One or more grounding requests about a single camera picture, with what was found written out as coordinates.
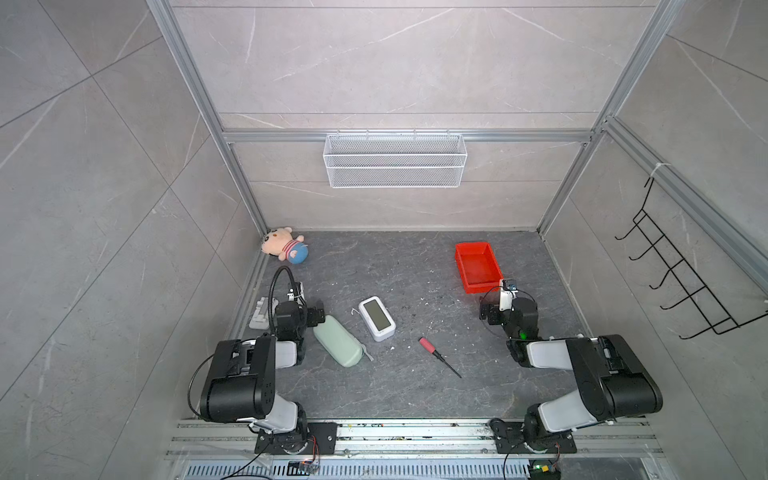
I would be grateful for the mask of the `red handled screwdriver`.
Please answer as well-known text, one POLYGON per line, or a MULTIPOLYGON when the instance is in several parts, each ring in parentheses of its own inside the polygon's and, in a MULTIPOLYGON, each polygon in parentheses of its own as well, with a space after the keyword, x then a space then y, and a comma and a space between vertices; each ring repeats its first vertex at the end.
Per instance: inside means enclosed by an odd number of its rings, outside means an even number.
POLYGON ((451 370, 456 376, 461 378, 461 374, 454 369, 450 363, 442 356, 442 354, 436 349, 436 347, 425 337, 419 338, 419 344, 432 356, 442 362, 449 370, 451 370))

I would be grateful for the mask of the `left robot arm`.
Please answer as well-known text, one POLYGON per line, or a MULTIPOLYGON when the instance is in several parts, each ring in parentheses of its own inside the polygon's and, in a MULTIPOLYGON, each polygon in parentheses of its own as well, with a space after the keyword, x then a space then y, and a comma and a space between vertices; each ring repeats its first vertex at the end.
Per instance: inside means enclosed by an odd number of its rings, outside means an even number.
POLYGON ((324 321, 322 303, 289 300, 275 307, 268 332, 219 342, 202 388, 199 416, 214 423, 245 423, 256 435, 257 453, 332 454, 338 425, 310 422, 301 404, 276 389, 276 372, 303 362, 306 330, 324 321))

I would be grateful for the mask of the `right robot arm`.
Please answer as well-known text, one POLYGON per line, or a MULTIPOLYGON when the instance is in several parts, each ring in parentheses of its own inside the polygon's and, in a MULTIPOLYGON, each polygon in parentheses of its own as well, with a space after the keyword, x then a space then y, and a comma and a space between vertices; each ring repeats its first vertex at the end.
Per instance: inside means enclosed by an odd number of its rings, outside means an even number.
POLYGON ((531 298, 482 300, 479 319, 500 326, 512 358, 529 369, 573 374, 576 387, 557 399, 534 404, 521 422, 488 422, 500 453, 522 448, 548 453, 563 446, 574 430, 623 417, 659 412, 663 396, 655 380, 620 335, 543 339, 538 308, 531 298))

